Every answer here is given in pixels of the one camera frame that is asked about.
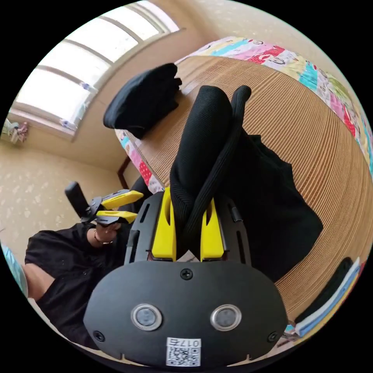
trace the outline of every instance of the patterned bedsheet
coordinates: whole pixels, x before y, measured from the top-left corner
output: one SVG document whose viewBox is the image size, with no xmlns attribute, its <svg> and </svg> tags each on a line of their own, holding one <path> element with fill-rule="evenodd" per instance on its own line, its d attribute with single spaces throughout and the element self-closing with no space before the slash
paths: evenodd
<svg viewBox="0 0 373 373">
<path fill-rule="evenodd" d="M 227 37 L 211 42 L 190 56 L 219 56 L 263 64 L 280 71 L 305 85 L 343 121 L 355 138 L 368 164 L 373 178 L 373 134 L 365 114 L 358 110 L 358 104 L 350 97 L 347 89 L 331 74 L 319 69 L 295 52 L 260 40 Z M 152 193 L 163 189 L 162 183 L 141 159 L 125 132 L 116 130 L 117 137 L 129 158 L 144 178 Z"/>
</svg>

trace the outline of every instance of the bracelet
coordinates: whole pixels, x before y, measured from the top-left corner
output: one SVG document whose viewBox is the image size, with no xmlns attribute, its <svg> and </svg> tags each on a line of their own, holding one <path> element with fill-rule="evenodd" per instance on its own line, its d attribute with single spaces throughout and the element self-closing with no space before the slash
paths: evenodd
<svg viewBox="0 0 373 373">
<path fill-rule="evenodd" d="M 94 238 L 98 243 L 103 244 L 103 245 L 108 245 L 108 244 L 113 243 L 113 241 L 110 241 L 110 242 L 102 242 L 102 241 L 100 241 L 100 240 L 96 237 L 96 233 L 97 233 L 97 229 L 94 230 L 93 238 Z"/>
</svg>

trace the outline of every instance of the bamboo mat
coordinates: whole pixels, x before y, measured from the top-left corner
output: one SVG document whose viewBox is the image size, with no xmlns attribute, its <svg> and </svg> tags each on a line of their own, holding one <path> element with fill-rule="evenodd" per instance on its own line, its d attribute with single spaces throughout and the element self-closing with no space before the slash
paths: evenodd
<svg viewBox="0 0 373 373">
<path fill-rule="evenodd" d="M 199 87 L 215 85 L 230 99 L 240 85 L 251 87 L 244 129 L 260 134 L 267 147 L 293 165 L 298 191 L 324 225 L 310 254 L 276 284 L 294 320 L 344 257 L 355 261 L 359 256 L 364 262 L 371 248 L 373 184 L 361 150 L 345 124 L 311 90 L 281 72 L 247 61 L 195 56 L 178 65 L 178 76 L 183 81 L 179 107 L 148 132 L 137 149 L 168 185 Z"/>
</svg>

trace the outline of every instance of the person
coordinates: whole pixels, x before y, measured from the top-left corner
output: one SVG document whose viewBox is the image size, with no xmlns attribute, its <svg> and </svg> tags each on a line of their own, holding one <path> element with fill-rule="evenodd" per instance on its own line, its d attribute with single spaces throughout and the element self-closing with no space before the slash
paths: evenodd
<svg viewBox="0 0 373 373">
<path fill-rule="evenodd" d="M 141 177 L 131 190 L 144 197 L 119 210 L 138 213 L 152 194 Z M 71 342 L 99 350 L 83 317 L 98 282 L 124 264 L 131 225 L 78 223 L 68 229 L 43 230 L 29 239 L 22 266 L 27 297 L 35 300 L 52 325 Z"/>
</svg>

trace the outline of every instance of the qr code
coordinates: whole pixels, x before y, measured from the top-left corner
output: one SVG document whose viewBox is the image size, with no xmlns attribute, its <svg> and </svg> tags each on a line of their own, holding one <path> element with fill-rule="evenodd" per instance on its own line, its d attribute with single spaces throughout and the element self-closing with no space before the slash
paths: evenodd
<svg viewBox="0 0 373 373">
<path fill-rule="evenodd" d="M 200 348 L 167 346 L 168 366 L 200 366 Z"/>
</svg>

